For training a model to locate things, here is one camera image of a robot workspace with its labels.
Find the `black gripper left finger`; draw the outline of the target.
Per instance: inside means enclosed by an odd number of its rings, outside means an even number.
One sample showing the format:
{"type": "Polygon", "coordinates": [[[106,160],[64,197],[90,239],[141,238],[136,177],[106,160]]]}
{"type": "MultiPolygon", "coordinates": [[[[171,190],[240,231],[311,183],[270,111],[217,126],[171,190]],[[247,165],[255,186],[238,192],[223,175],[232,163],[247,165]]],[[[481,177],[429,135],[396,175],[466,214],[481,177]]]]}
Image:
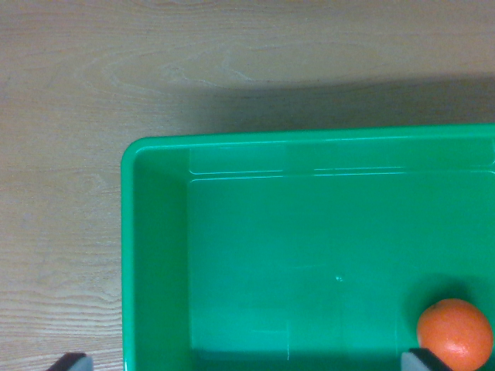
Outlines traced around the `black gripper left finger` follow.
{"type": "Polygon", "coordinates": [[[46,371],[93,371],[93,359],[84,352],[68,352],[46,371]]]}

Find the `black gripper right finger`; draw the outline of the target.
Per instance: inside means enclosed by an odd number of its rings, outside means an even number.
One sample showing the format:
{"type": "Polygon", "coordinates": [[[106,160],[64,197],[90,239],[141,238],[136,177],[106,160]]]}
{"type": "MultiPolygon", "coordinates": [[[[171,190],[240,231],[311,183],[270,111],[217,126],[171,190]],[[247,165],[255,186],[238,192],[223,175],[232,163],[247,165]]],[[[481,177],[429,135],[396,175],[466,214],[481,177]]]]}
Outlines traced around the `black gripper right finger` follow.
{"type": "Polygon", "coordinates": [[[401,354],[401,371],[452,371],[452,369],[430,350],[412,348],[401,354]]]}

